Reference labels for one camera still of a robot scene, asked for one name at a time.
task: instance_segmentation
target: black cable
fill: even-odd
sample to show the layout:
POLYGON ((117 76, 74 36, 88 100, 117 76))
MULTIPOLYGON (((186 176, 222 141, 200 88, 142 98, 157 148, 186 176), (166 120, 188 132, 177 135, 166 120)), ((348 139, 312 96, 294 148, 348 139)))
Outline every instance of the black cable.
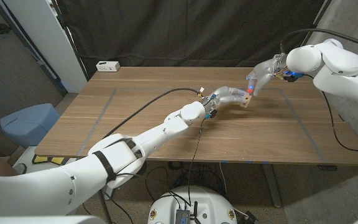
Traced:
POLYGON ((167 95, 168 93, 171 93, 173 91, 178 91, 178 90, 189 90, 189 91, 193 91, 195 93, 197 93, 197 95, 200 93, 197 90, 194 90, 192 88, 174 88, 172 90, 168 90, 165 93, 159 95, 158 97, 154 98, 152 101, 148 102, 146 105, 144 105, 143 107, 141 107, 141 109, 137 110, 135 113, 133 113, 132 115, 130 115, 127 119, 125 119, 123 122, 121 122, 120 124, 118 124, 115 128, 113 128, 110 132, 107 133, 107 135, 105 135, 106 138, 108 137, 110 134, 112 134, 113 132, 115 132, 117 129, 119 129, 123 124, 125 124, 127 121, 129 121, 131 118, 133 118, 135 115, 137 115, 139 112, 141 112, 144 108, 146 108, 148 105, 152 104, 154 101, 158 100, 159 98, 167 95))
POLYGON ((82 203, 82 206, 84 207, 85 211, 86 211, 89 215, 92 215, 92 214, 88 211, 88 209, 85 208, 85 204, 84 204, 84 203, 82 203))
MULTIPOLYGON (((307 77, 310 77, 310 78, 314 79, 314 77, 312 77, 311 75, 307 75, 307 74, 304 74, 304 75, 306 75, 307 77)), ((333 112, 331 111, 331 107, 330 107, 330 105, 329 105, 329 102, 328 102, 328 99, 327 99, 327 96, 326 96, 325 92, 324 92, 324 91, 321 91, 321 92, 323 93, 323 96, 324 96, 324 98, 326 99, 326 102, 327 102, 328 111, 329 111, 329 115, 330 115, 330 117, 331 117, 331 124, 332 124, 332 126, 333 126, 333 132, 334 132, 334 136, 335 136, 336 141, 337 141, 342 147, 344 147, 345 149, 350 150, 350 151, 357 151, 357 152, 358 152, 358 149, 351 149, 351 148, 346 147, 345 145, 343 145, 343 144, 340 142, 340 140, 338 139, 338 137, 336 136, 336 130, 335 130, 333 112)))
POLYGON ((206 104, 204 104, 203 106, 207 105, 209 102, 211 102, 212 99, 209 99, 208 102, 206 102, 206 104))
MULTIPOLYGON (((178 179, 182 179, 182 178, 184 178, 185 176, 187 176, 187 172, 188 172, 188 169, 186 170, 185 173, 183 173, 181 176, 179 176, 178 179)), ((195 181, 194 183, 197 184, 197 185, 202 185, 202 186, 207 187, 207 188, 209 188, 209 189, 213 189, 213 190, 216 191, 216 192, 220 192, 220 194, 221 194, 223 197, 226 197, 226 193, 225 193, 225 191, 224 191, 223 180, 220 178, 220 176, 219 176, 216 172, 214 172, 214 171, 212 171, 212 170, 204 170, 204 171, 191 170, 191 172, 196 172, 196 173, 205 172, 205 173, 213 174, 213 175, 215 176, 215 178, 216 178, 216 184, 217 184, 217 186, 218 186, 218 190, 216 190, 214 187, 212 187, 212 186, 210 186, 210 185, 206 185, 205 183, 202 183, 202 184, 201 184, 201 183, 199 183, 199 182, 197 182, 197 181, 195 181)))
POLYGON ((134 221, 132 220, 131 216, 127 213, 127 211, 125 211, 125 209, 123 209, 119 204, 117 204, 117 202, 115 202, 113 199, 111 199, 112 203, 114 203, 115 205, 117 205, 117 207, 119 207, 129 218, 129 220, 131 221, 132 224, 134 224, 134 221))
MULTIPOLYGON (((146 177, 149 177, 149 175, 150 175, 153 171, 155 171, 156 169, 164 169, 164 170, 165 170, 165 174, 166 174, 166 177, 167 177, 167 186, 168 186, 168 189, 171 189, 171 187, 169 186, 169 182, 168 182, 168 170, 167 170, 167 168, 165 168, 165 167, 159 166, 159 167, 156 167, 156 168, 150 170, 150 171, 147 173, 146 177)), ((151 192, 150 192, 150 190, 149 190, 149 186, 147 185, 147 179, 145 179, 145 185, 146 185, 147 192, 149 193, 149 195, 150 195, 150 197, 152 198, 153 202, 155 202, 155 199, 153 198, 153 195, 151 194, 151 192)))
MULTIPOLYGON (((149 175, 153 170, 155 170, 155 169, 157 169, 157 168, 164 168, 164 169, 167 171, 167 169, 166 169, 165 167, 156 167, 156 168, 152 169, 147 175, 149 175)), ((134 175, 134 176, 137 176, 137 177, 140 177, 140 178, 145 179, 145 181, 146 181, 146 183, 145 183, 145 184, 146 184, 146 189, 147 189, 149 195, 151 196, 151 198, 153 199, 153 202, 155 202, 155 199, 153 198, 153 196, 152 196, 152 194, 150 193, 150 190, 149 190, 149 188, 148 188, 148 186, 147 186, 147 180, 151 180, 151 181, 155 182, 156 184, 161 185, 159 181, 157 181, 157 180, 155 180, 155 179, 148 178, 147 176, 145 177, 145 176, 143 176, 143 175, 139 175, 139 174, 123 173, 123 174, 118 174, 117 176, 120 176, 120 175, 134 175)), ((175 192, 172 192, 172 191, 170 190, 169 184, 167 184, 167 185, 168 185, 168 192, 169 192, 169 194, 171 194, 171 195, 175 198, 175 200, 176 200, 176 201, 178 202, 178 204, 179 204, 179 207, 180 207, 180 203, 179 203, 179 201, 178 201, 178 199, 177 199, 176 197, 179 197, 179 198, 182 199, 185 203, 189 204, 183 197, 177 195, 175 192)))
POLYGON ((105 192, 105 191, 102 191, 102 190, 100 190, 100 191, 102 192, 102 197, 103 197, 103 198, 104 198, 103 194, 105 194, 107 197, 109 197, 107 200, 110 200, 110 201, 112 201, 115 205, 117 205, 117 207, 119 207, 119 208, 128 216, 128 218, 131 220, 131 223, 134 224, 134 222, 132 221, 131 216, 127 213, 127 211, 125 211, 124 208, 122 208, 121 206, 119 206, 119 205, 117 204, 117 202, 115 202, 115 201, 112 199, 112 196, 114 196, 114 190, 115 190, 115 189, 113 189, 113 192, 111 192, 111 195, 107 194, 107 192, 105 192))
POLYGON ((100 189, 100 190, 98 191, 98 195, 99 195, 99 199, 100 199, 100 202, 101 202, 101 204, 102 204, 102 209, 103 209, 103 211, 104 211, 104 215, 106 216, 107 222, 108 222, 108 223, 112 223, 109 210, 107 209, 106 202, 104 201, 104 195, 103 195, 102 189, 100 189))
POLYGON ((299 34, 302 32, 323 32, 326 34, 331 34, 331 35, 335 35, 337 37, 341 37, 343 39, 349 40, 351 42, 357 43, 358 44, 358 39, 353 38, 353 37, 349 37, 348 35, 344 35, 335 31, 331 31, 331 30, 327 30, 327 29, 318 29, 318 28, 311 28, 311 29, 300 29, 300 30, 295 30, 292 31, 290 33, 288 33, 287 35, 284 36, 284 38, 281 40, 280 42, 280 50, 281 53, 285 53, 285 48, 284 48, 284 42, 292 35, 294 34, 299 34))
MULTIPOLYGON (((134 117, 135 115, 137 115, 139 112, 141 112, 141 111, 142 111, 144 108, 146 108, 148 105, 152 104, 154 101, 156 101, 156 100, 158 100, 159 98, 161 98, 161 97, 167 95, 168 93, 171 93, 171 92, 173 92, 173 91, 178 91, 178 90, 188 90, 188 91, 193 91, 193 92, 197 93, 197 95, 198 95, 198 94, 201 94, 199 91, 194 90, 194 89, 191 89, 191 88, 175 88, 175 89, 172 89, 172 90, 168 90, 168 91, 166 91, 165 93, 161 94, 160 96, 158 96, 158 97, 154 98, 153 100, 151 100, 150 102, 148 102, 146 105, 144 105, 143 107, 141 107, 141 109, 137 110, 137 111, 136 111, 135 113, 133 113, 132 115, 130 115, 127 119, 125 119, 123 122, 121 122, 120 124, 118 124, 115 128, 113 128, 110 132, 108 132, 107 135, 105 135, 103 138, 106 138, 106 137, 108 137, 109 135, 111 135, 111 134, 112 134, 113 132, 115 132, 118 128, 120 128, 123 124, 125 124, 127 121, 129 121, 131 118, 133 118, 133 117, 134 117)), ((138 175, 138 174, 126 174, 126 175, 135 175, 135 176, 143 177, 143 176, 138 175)), ((147 188, 148 193, 149 193, 150 196, 152 197, 153 201, 155 201, 154 198, 153 198, 153 196, 151 195, 151 193, 150 193, 150 191, 149 191, 149 188, 147 187, 147 184, 146 184, 146 188, 147 188)), ((188 203, 188 202, 187 202, 184 198, 182 198, 181 196, 175 194, 174 192, 171 192, 171 191, 169 191, 169 192, 170 192, 170 194, 173 194, 173 195, 175 195, 175 196, 177 196, 177 197, 180 197, 184 202, 188 203)), ((127 214, 127 216, 129 217, 129 219, 130 219, 131 222, 133 223, 131 216, 129 216, 129 214, 128 214, 121 206, 119 206, 119 205, 112 199, 112 195, 109 196, 106 192, 105 192, 105 194, 109 197, 109 200, 111 200, 113 203, 115 203, 123 212, 125 212, 125 214, 127 214)), ((102 202, 102 206, 107 208, 106 202, 105 202, 104 200, 101 200, 101 202, 102 202)), ((108 220, 109 220, 110 222, 112 222, 111 219, 110 219, 110 214, 109 214, 108 210, 105 211, 105 214, 106 214, 106 216, 108 216, 108 220)))
POLYGON ((194 158, 196 157, 198 144, 200 143, 200 139, 201 139, 201 129, 203 127, 204 121, 205 121, 205 118, 203 119, 203 121, 201 122, 201 125, 200 125, 200 135, 198 135, 198 142, 197 142, 197 146, 196 146, 196 151, 194 152, 194 155, 193 155, 193 158, 191 159, 190 167, 189 167, 189 176, 188 176, 188 179, 187 179, 187 193, 189 195, 189 206, 191 206, 191 200, 190 200, 190 170, 191 170, 191 165, 193 164, 194 158))

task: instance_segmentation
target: wire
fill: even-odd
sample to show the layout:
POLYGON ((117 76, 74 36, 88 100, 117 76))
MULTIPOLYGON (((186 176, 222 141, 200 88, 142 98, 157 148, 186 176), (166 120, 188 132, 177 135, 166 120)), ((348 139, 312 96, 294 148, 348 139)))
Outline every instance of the wire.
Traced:
POLYGON ((123 124, 125 124, 127 121, 129 121, 131 118, 133 118, 135 115, 137 115, 139 112, 141 112, 144 108, 146 108, 148 105, 152 104, 154 101, 158 100, 159 98, 167 95, 168 93, 171 93, 173 91, 178 91, 178 90, 188 90, 188 91, 193 91, 195 93, 197 93, 197 95, 200 93, 198 90, 194 90, 192 88, 175 88, 172 90, 168 90, 165 93, 159 95, 158 97, 152 99, 150 102, 146 103, 146 105, 144 105, 143 107, 141 107, 141 109, 137 110, 135 113, 133 113, 132 115, 130 115, 127 119, 125 119, 123 122, 121 122, 120 124, 118 124, 115 128, 113 128, 110 132, 107 133, 107 135, 105 135, 103 138, 108 137, 110 134, 112 134, 113 132, 115 132, 117 129, 119 129, 123 124))
MULTIPOLYGON (((143 107, 141 107, 141 109, 137 110, 135 113, 133 113, 132 115, 130 115, 128 118, 126 118, 123 122, 121 122, 120 124, 118 124, 115 128, 113 128, 110 132, 108 132, 108 133, 103 137, 103 139, 106 138, 106 137, 108 137, 108 136, 110 136, 113 132, 115 132, 117 129, 119 129, 122 125, 124 125, 124 124, 125 124, 126 122, 128 122, 131 118, 133 118, 135 115, 137 115, 138 113, 140 113, 144 108, 146 108, 148 105, 152 104, 154 101, 158 100, 159 98, 161 98, 161 97, 163 97, 163 96, 165 96, 165 95, 167 95, 167 94, 169 94, 169 93, 171 93, 171 92, 173 92, 173 91, 178 91, 178 90, 193 91, 193 92, 197 93, 197 95, 201 95, 200 97, 203 97, 203 95, 201 94, 201 92, 199 92, 199 91, 197 91, 197 90, 194 90, 194 89, 191 89, 191 88, 175 88, 175 89, 172 89, 172 90, 168 90, 168 91, 166 91, 165 93, 161 94, 160 96, 158 96, 158 97, 154 98, 153 100, 151 100, 150 102, 148 102, 146 105, 144 105, 143 107)), ((135 176, 143 177, 143 176, 138 175, 138 174, 126 174, 126 175, 135 175, 135 176)), ((147 191, 149 192, 149 194, 150 194, 150 196, 151 196, 151 193, 150 193, 150 191, 149 191, 149 188, 147 187, 147 184, 146 184, 146 188, 147 188, 147 191)), ((185 201, 186 203, 188 203, 188 202, 187 202, 185 199, 183 199, 181 196, 179 196, 179 195, 177 195, 177 194, 175 194, 175 193, 173 193, 173 192, 171 192, 171 191, 169 191, 169 192, 170 192, 171 194, 173 194, 173 195, 176 195, 177 197, 180 197, 183 201, 185 201)), ((109 196, 106 192, 105 192, 105 194, 109 197, 109 200, 111 200, 113 203, 115 203, 123 212, 125 212, 125 214, 127 214, 127 216, 129 217, 129 219, 130 219, 131 222, 133 223, 131 216, 130 216, 121 206, 119 206, 119 205, 112 199, 112 195, 109 196)))
MULTIPOLYGON (((312 77, 311 75, 307 75, 307 74, 304 74, 306 75, 307 77, 310 77, 312 79, 314 79, 314 77, 312 77)), ((333 118, 333 112, 331 111, 331 107, 329 105, 329 102, 328 102, 328 99, 327 99, 327 96, 325 94, 324 91, 321 91, 323 93, 323 96, 324 98, 326 99, 326 102, 327 102, 327 106, 328 106, 328 111, 329 111, 329 116, 331 117, 331 124, 332 124, 332 127, 333 127, 333 132, 334 132, 334 136, 335 136, 335 139, 336 141, 342 146, 344 147, 345 149, 347 150, 350 150, 350 151, 357 151, 358 152, 358 149, 352 149, 352 148, 349 148, 349 147, 346 147, 345 145, 343 145, 340 140, 338 139, 338 137, 336 136, 336 130, 335 130, 335 124, 334 124, 334 118, 333 118)))
POLYGON ((115 202, 113 199, 111 199, 112 203, 114 203, 115 205, 117 205, 117 207, 119 207, 129 218, 129 220, 131 221, 132 224, 134 224, 134 221, 132 220, 131 216, 127 213, 127 211, 125 211, 125 209, 123 209, 119 204, 117 204, 117 202, 115 202))
POLYGON ((204 121, 205 121, 205 118, 203 119, 203 121, 201 122, 201 125, 200 125, 200 135, 198 136, 198 142, 197 142, 197 146, 196 146, 196 151, 194 152, 194 155, 193 155, 193 158, 192 158, 192 160, 190 162, 190 167, 189 167, 189 176, 188 176, 188 179, 187 179, 187 193, 189 195, 189 206, 191 206, 191 200, 190 200, 190 170, 191 170, 191 165, 193 164, 194 158, 196 157, 198 145, 200 144, 201 128, 203 127, 204 121))
MULTIPOLYGON (((165 167, 156 167, 156 168, 152 169, 147 175, 149 175, 153 170, 155 170, 155 169, 157 169, 157 168, 164 168, 164 169, 167 171, 167 169, 166 169, 165 167)), ((153 202, 155 202, 155 199, 153 198, 153 196, 152 196, 152 194, 150 193, 150 190, 149 190, 149 188, 148 188, 148 186, 147 186, 147 180, 151 180, 151 181, 155 182, 156 184, 161 185, 158 180, 151 179, 151 178, 148 178, 147 176, 145 177, 145 176, 139 175, 139 174, 123 173, 123 174, 118 174, 117 176, 120 176, 120 175, 134 175, 134 176, 141 177, 141 178, 145 179, 145 180, 146 180, 146 183, 145 183, 145 184, 146 184, 146 189, 147 189, 149 195, 151 196, 151 198, 153 199, 153 202)), ((180 203, 179 203, 179 201, 178 201, 178 199, 177 199, 176 197, 179 197, 179 198, 182 199, 185 203, 187 203, 187 204, 190 205, 190 203, 188 203, 183 197, 177 195, 175 192, 172 192, 172 191, 170 190, 169 184, 167 184, 167 185, 168 185, 168 192, 169 192, 169 194, 176 199, 176 201, 177 201, 178 204, 179 204, 179 207, 180 207, 180 203)))
POLYGON ((240 211, 240 210, 238 210, 238 209, 236 209, 236 208, 234 208, 234 207, 233 207, 233 209, 234 209, 234 211, 240 213, 241 215, 245 215, 246 217, 248 217, 248 215, 245 214, 244 212, 242 212, 242 211, 240 211))
POLYGON ((128 218, 131 220, 131 223, 134 224, 134 222, 132 221, 131 216, 127 213, 127 211, 125 211, 124 208, 122 208, 121 206, 119 206, 119 205, 117 204, 117 202, 115 202, 115 201, 112 199, 112 196, 114 196, 114 191, 111 193, 111 195, 107 194, 107 192, 105 192, 105 191, 103 191, 103 190, 102 190, 102 193, 105 194, 107 197, 109 197, 107 200, 110 200, 110 201, 112 201, 115 205, 117 205, 117 207, 119 207, 119 208, 128 216, 128 218))
POLYGON ((223 170, 222 170, 222 163, 221 162, 219 163, 219 167, 221 168, 221 173, 222 173, 222 177, 223 177, 224 191, 227 193, 226 180, 224 179, 223 170))
POLYGON ((206 102, 206 104, 204 104, 203 106, 207 105, 209 102, 211 102, 211 98, 208 100, 208 102, 206 102))
POLYGON ((88 209, 85 208, 85 204, 84 204, 84 203, 82 203, 82 206, 84 207, 85 211, 86 211, 89 215, 92 215, 92 214, 88 211, 88 209))
POLYGON ((343 39, 346 39, 346 40, 349 40, 351 42, 354 42, 354 43, 358 44, 358 39, 353 38, 353 37, 349 37, 348 35, 344 35, 344 34, 341 34, 341 33, 335 32, 335 31, 331 31, 331 30, 327 30, 327 29, 317 29, 317 28, 314 28, 314 29, 300 29, 300 30, 292 31, 292 32, 290 32, 290 33, 288 33, 287 35, 284 36, 284 38, 280 42, 281 53, 285 53, 284 42, 290 36, 292 36, 294 34, 299 34, 299 33, 302 33, 302 32, 323 32, 323 33, 335 35, 337 37, 342 37, 343 39))

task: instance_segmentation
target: power strip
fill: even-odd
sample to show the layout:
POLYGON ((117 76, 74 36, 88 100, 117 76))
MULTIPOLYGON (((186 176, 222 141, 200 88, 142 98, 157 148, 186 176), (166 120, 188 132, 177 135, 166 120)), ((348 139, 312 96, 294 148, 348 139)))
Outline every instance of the power strip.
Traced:
POLYGON ((100 61, 96 65, 99 72, 116 72, 119 69, 118 62, 100 61))

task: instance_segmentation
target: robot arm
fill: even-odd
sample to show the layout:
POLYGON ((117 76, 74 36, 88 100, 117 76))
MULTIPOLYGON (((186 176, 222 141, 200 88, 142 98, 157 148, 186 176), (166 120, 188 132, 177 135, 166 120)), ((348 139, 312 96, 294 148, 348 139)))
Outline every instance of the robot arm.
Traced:
POLYGON ((96 143, 88 156, 54 169, 0 177, 0 216, 65 215, 106 184, 121 186, 165 142, 182 135, 196 120, 206 119, 223 103, 247 104, 242 90, 221 87, 203 99, 185 105, 165 121, 136 136, 113 134, 96 143))
POLYGON ((248 92, 257 96, 272 78, 295 81, 303 74, 317 70, 324 63, 313 83, 321 91, 358 101, 358 55, 343 49, 334 39, 316 45, 293 49, 288 55, 275 55, 266 62, 255 66, 247 76, 248 92), (288 67, 292 72, 282 73, 288 67))

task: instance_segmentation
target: tabletop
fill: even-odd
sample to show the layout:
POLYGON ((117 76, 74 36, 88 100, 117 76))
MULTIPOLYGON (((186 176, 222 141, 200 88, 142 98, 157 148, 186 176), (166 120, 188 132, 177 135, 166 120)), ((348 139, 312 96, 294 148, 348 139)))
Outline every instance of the tabletop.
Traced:
MULTIPOLYGON (((247 88, 252 68, 121 67, 96 72, 35 149, 40 156, 83 157, 106 133, 147 102, 172 88, 221 86, 247 88)), ((175 91, 155 101, 116 133, 136 136, 161 124, 184 105, 199 100, 191 91, 175 91)), ((358 149, 358 137, 333 111, 338 138, 358 149)), ((194 122, 178 139, 167 142, 148 160, 190 161, 200 133, 194 122)), ((274 79, 252 97, 247 108, 219 107, 203 123, 195 161, 271 164, 358 165, 358 152, 334 138, 328 107, 308 77, 288 83, 274 79)))

